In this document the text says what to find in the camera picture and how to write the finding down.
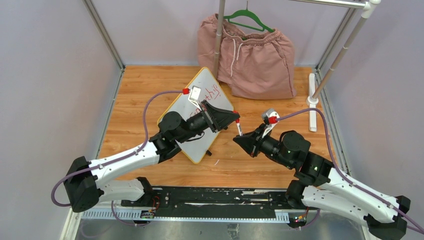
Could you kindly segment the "white marker pen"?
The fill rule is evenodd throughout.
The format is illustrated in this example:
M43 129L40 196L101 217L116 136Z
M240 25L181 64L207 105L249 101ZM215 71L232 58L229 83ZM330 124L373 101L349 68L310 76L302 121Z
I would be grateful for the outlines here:
M241 128L240 120L236 119L235 123L236 123L237 131L238 131L238 135L243 136L243 131L242 131L242 128Z

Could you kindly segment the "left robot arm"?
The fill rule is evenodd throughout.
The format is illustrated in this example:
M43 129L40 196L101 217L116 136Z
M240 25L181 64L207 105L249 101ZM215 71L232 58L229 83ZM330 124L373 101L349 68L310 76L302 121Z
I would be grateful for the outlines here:
M236 111L217 108L203 100L200 112L188 119L176 111L167 112L158 124L158 133L146 143L103 159L76 158L63 182L72 211L81 213L98 203L119 200L149 206L153 190L145 177L128 181L116 178L167 161L182 150L180 144L206 130L213 133L225 130L239 117Z

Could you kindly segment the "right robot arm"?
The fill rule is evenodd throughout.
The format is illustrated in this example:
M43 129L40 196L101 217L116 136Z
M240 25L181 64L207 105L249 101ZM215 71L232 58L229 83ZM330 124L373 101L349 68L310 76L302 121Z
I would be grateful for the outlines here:
M326 158L310 151L311 143L294 130L279 139L265 132L261 124L254 131L237 135L233 141L251 157L264 154L273 162L294 169L285 201L292 209L312 207L350 219L368 228L381 240L400 240L408 223L402 217L411 201L405 196L389 196L339 173Z

